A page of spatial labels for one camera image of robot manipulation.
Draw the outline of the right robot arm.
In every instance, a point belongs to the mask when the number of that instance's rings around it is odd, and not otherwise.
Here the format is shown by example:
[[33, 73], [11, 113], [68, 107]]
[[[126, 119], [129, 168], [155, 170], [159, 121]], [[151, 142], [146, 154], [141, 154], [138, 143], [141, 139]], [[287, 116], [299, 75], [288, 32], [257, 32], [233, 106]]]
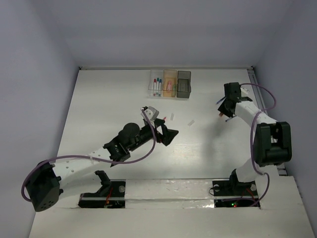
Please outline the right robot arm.
[[250, 126], [251, 157], [230, 175], [228, 189], [240, 194], [257, 176], [264, 175], [260, 168], [279, 166], [292, 158], [291, 126], [285, 121], [269, 117], [266, 109], [259, 109], [251, 98], [242, 95], [242, 84], [224, 84], [224, 98], [219, 101], [221, 116], [240, 118]]

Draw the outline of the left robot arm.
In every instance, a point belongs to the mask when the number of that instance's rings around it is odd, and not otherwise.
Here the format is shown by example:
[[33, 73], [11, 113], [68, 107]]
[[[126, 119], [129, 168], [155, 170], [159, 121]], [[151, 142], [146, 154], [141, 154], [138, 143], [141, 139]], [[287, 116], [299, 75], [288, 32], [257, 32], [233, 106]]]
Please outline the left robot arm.
[[113, 185], [103, 164], [112, 167], [130, 164], [130, 153], [150, 140], [154, 144], [168, 146], [178, 135], [178, 130], [169, 129], [162, 119], [145, 121], [143, 127], [128, 123], [109, 143], [91, 155], [60, 156], [44, 160], [30, 172], [21, 188], [22, 197], [32, 203], [36, 212], [45, 211], [60, 199], [79, 193], [79, 188], [94, 181], [91, 195], [107, 197], [113, 194]]

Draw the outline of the green highlighter marker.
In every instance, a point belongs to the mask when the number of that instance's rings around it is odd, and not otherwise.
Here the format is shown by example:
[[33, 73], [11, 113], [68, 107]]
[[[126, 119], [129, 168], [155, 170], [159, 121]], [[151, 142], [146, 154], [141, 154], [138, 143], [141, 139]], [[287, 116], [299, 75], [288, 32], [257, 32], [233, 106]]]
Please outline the green highlighter marker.
[[174, 84], [172, 89], [172, 97], [176, 97], [176, 91], [177, 91], [177, 85]]

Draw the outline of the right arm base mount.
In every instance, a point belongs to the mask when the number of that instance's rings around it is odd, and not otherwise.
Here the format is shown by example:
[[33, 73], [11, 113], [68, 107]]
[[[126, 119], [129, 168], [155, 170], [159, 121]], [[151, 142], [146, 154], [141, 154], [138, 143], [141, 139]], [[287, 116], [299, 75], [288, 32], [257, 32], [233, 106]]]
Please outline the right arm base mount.
[[239, 182], [234, 174], [213, 180], [209, 194], [216, 208], [261, 207], [255, 181]]

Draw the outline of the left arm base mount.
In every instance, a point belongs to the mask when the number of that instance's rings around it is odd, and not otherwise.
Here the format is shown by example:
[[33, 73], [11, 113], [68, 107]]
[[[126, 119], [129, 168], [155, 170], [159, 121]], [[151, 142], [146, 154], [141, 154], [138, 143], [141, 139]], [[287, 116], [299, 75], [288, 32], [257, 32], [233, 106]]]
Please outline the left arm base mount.
[[95, 171], [101, 187], [94, 193], [82, 193], [79, 198], [80, 208], [125, 208], [126, 180], [110, 180], [105, 171]]

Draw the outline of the pink highlighter marker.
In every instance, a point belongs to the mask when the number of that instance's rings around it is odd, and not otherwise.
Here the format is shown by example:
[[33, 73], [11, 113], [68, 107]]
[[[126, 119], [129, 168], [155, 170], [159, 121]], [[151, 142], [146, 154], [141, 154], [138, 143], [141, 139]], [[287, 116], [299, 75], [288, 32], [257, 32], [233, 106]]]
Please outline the pink highlighter marker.
[[172, 82], [171, 82], [171, 80], [168, 81], [166, 90], [167, 91], [171, 91], [172, 90]]

